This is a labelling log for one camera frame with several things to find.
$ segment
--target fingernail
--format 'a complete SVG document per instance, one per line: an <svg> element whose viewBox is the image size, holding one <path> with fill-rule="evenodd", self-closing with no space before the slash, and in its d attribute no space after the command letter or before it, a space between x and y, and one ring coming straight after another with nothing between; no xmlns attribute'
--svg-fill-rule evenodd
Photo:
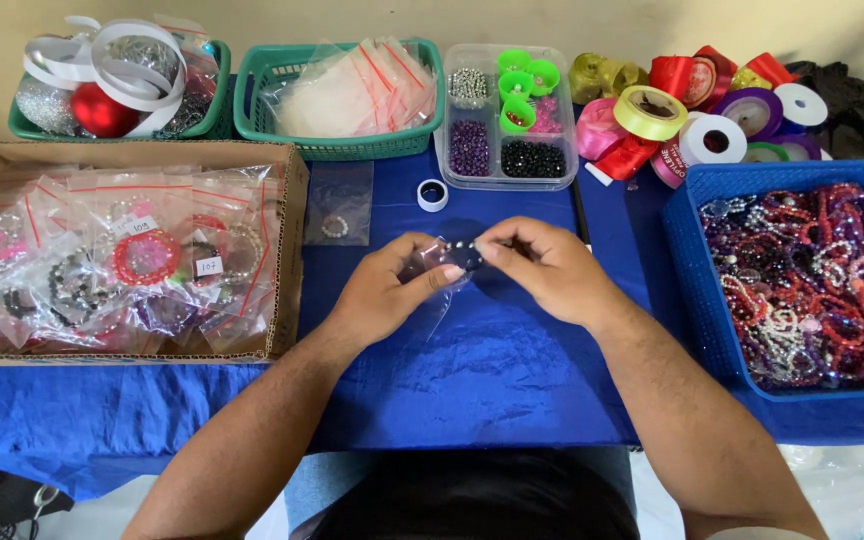
<svg viewBox="0 0 864 540"><path fill-rule="evenodd" d="M498 247L492 242L475 242L475 249L479 250L482 257L486 259L495 257L498 252Z"/></svg>
<svg viewBox="0 0 864 540"><path fill-rule="evenodd" d="M462 277L462 275L465 273L466 273L466 271L463 270L462 268L459 268L458 266L456 266L454 264L450 264L449 267L445 269L445 278L447 280L449 280L450 282L454 282L454 281L458 280L460 277Z"/></svg>

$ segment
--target blue tablecloth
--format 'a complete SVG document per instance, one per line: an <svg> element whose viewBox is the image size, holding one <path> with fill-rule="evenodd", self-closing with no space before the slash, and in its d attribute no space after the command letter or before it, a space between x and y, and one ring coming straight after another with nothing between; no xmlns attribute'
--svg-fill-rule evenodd
<svg viewBox="0 0 864 540"><path fill-rule="evenodd" d="M580 169L592 249L630 297L686 347L691 336L659 210L671 194L651 171L603 187ZM375 163L369 247L305 247L299 333L333 306L355 265L405 231L471 240L513 215L575 230L570 190L452 189L426 213L416 186L438 178L434 152ZM421 311L369 347L335 389L313 451L621 444L636 434L594 340L560 323L494 269L475 273L426 341ZM0 368L0 469L101 496L168 460L263 366ZM779 441L864 443L864 400L776 403L737 394Z"/></svg>

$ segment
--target green plastic cup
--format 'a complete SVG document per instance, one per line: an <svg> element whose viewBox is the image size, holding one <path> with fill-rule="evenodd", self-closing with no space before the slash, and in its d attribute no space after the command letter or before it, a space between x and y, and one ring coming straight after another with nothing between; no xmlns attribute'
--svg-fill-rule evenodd
<svg viewBox="0 0 864 540"><path fill-rule="evenodd" d="M510 113L519 119L524 120L525 125L520 126L519 124L513 123L513 121L509 119ZM524 100L513 99L502 105L502 113L499 114L498 124L502 126L503 130L510 133L524 133L529 131L529 128L531 128L535 123L536 110L532 108L531 104L526 103Z"/></svg>
<svg viewBox="0 0 864 540"><path fill-rule="evenodd" d="M525 68L525 72L532 76L532 95L544 96L555 90L561 77L559 68L547 59L535 59Z"/></svg>
<svg viewBox="0 0 864 540"><path fill-rule="evenodd" d="M498 95L502 101L525 101L535 83L532 76L524 71L510 71L498 78Z"/></svg>
<svg viewBox="0 0 864 540"><path fill-rule="evenodd" d="M506 49L499 53L495 59L498 64L498 74L503 75L510 71L522 71L532 62L532 56L522 49Z"/></svg>

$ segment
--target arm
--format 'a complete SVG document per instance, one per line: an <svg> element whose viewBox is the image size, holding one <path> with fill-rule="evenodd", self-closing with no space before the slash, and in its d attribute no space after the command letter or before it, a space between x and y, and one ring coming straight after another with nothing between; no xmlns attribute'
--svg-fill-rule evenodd
<svg viewBox="0 0 864 540"><path fill-rule="evenodd" d="M475 245L546 312L584 326L598 342L689 539L738 527L827 538L762 424L612 283L574 234L512 218Z"/></svg>
<svg viewBox="0 0 864 540"><path fill-rule="evenodd" d="M123 539L241 538L279 496L349 364L462 270L397 275L433 238L409 232L370 253L322 324L220 410L152 486Z"/></svg>

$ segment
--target green plastic basket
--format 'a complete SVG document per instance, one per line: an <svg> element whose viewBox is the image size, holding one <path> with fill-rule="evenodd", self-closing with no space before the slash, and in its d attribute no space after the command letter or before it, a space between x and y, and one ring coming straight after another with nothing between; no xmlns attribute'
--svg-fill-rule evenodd
<svg viewBox="0 0 864 540"><path fill-rule="evenodd" d="M233 93L229 92L229 72L233 58L229 46L222 41L213 40L215 61L219 63L219 75L215 82L215 95L212 104L201 122L178 134L179 139L197 139L219 141L233 137ZM22 78L31 77L28 73ZM132 136L120 138L83 138L78 136L59 135L43 131L33 124L18 109L16 99L12 98L12 106L8 111L8 130L22 139L54 142L115 142L115 141L148 141L150 136Z"/></svg>
<svg viewBox="0 0 864 540"><path fill-rule="evenodd" d="M406 46L418 47L419 60L437 76L435 115L424 126L392 133L349 138L312 138L275 134L274 118L259 94L283 80L298 78L319 45L256 45L246 53L235 80L232 105L235 129L249 141L294 142L302 158L312 162L354 162L411 156L426 151L429 135L445 117L446 77L439 48L428 39L406 39ZM337 43L350 50L358 43Z"/></svg>

